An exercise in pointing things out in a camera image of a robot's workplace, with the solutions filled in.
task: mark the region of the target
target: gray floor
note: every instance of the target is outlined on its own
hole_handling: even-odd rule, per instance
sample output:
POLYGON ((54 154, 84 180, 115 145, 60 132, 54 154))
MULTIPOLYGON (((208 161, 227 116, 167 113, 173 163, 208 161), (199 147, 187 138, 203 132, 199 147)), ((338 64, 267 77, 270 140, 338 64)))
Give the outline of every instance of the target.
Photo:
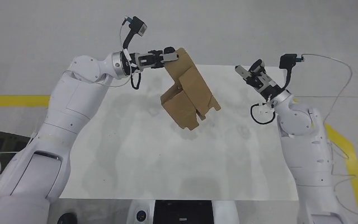
MULTIPOLYGON (((59 211, 76 212, 79 224, 125 223, 131 200, 60 199, 52 205, 49 224, 56 223, 59 211)), ((298 202, 237 201, 240 223, 295 223, 298 202)))
MULTIPOLYGON (((137 15, 148 31, 134 38, 131 51, 182 46, 197 64, 250 65, 262 58, 268 66, 277 66, 284 53, 319 53, 350 63, 355 74, 327 121, 357 149, 357 10, 357 0, 2 0, 0 94, 50 94, 76 55, 104 58, 119 50, 123 16, 137 15)), ((290 90, 322 114, 328 113, 348 75, 340 64, 311 57, 293 72, 290 90)), ((0 123, 28 136, 43 113, 0 109, 0 123)), ((338 159, 337 167, 344 173, 344 160, 338 159)), ((343 183, 337 191, 344 204, 357 211, 350 184, 343 183)), ((51 215, 56 208, 71 208, 66 199, 58 203, 63 206, 54 205, 51 215)), ((96 203, 78 202, 78 207, 88 204, 96 211, 106 204, 96 203)), ((238 209, 242 223, 294 223, 297 207, 295 202, 242 202, 238 209)))

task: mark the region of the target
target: white table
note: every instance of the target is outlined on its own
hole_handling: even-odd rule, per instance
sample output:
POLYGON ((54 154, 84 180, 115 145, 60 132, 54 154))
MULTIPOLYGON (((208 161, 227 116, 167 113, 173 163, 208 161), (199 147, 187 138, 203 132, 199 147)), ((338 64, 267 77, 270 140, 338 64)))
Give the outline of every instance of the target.
MULTIPOLYGON (((178 127, 160 102, 173 84, 165 69, 144 71, 137 91, 110 88, 72 148, 61 197, 297 200, 276 123, 258 125, 249 115, 263 98, 233 66, 197 67, 220 111, 193 131, 178 127)), ((267 73, 283 84, 277 67, 267 73)))

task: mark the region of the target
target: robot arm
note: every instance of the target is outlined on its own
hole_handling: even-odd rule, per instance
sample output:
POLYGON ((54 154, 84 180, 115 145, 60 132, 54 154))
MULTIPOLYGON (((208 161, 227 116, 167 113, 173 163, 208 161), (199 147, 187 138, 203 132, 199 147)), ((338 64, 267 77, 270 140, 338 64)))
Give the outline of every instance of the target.
MULTIPOLYGON (((280 68, 288 70, 303 61, 296 54, 281 57, 280 68)), ((265 71, 262 60, 249 69, 236 66, 246 83, 275 110, 282 152, 296 182, 299 198, 298 224, 349 224, 334 193, 332 184, 331 146, 319 111, 306 104, 294 102, 294 95, 279 87, 265 71)))
POLYGON ((1 223, 46 223, 50 203, 59 198, 68 181, 72 145, 97 113, 113 78, 129 78, 144 68, 160 68, 177 59, 171 47, 129 54, 131 38, 143 35, 147 26, 136 17, 125 21, 130 22, 131 32, 123 51, 111 53, 103 61, 76 57, 61 76, 38 134, 0 176, 1 223))

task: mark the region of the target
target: cardboard box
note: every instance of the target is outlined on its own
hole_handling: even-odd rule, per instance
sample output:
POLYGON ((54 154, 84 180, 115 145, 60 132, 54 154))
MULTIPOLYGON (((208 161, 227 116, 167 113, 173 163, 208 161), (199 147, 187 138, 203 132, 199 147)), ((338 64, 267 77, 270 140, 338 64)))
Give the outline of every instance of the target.
POLYGON ((221 107, 184 48, 176 52, 178 60, 164 65, 175 84, 161 96, 161 102, 179 127, 193 130, 199 126, 196 114, 204 120, 210 108, 218 111, 221 107))

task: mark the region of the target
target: yellow tape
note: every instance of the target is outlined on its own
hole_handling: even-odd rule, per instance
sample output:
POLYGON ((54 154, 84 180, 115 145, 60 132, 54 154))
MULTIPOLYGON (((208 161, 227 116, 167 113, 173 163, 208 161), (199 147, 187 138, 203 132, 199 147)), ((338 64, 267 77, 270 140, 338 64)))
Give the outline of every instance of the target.
POLYGON ((345 160, 347 172, 350 175, 356 175, 356 178, 351 180, 353 193, 358 206, 358 161, 353 144, 348 141, 343 135, 339 134, 329 124, 325 124, 328 138, 335 143, 339 148, 348 155, 349 159, 345 160))
MULTIPOLYGON (((44 106, 49 105, 50 96, 0 96, 0 106, 44 106)), ((351 180, 352 189, 358 205, 358 160, 353 144, 344 136, 339 134, 330 125, 325 124, 328 138, 339 146, 348 156, 345 160, 348 174, 356 175, 357 178, 351 180)))
POLYGON ((49 106, 50 96, 0 96, 0 106, 49 106))

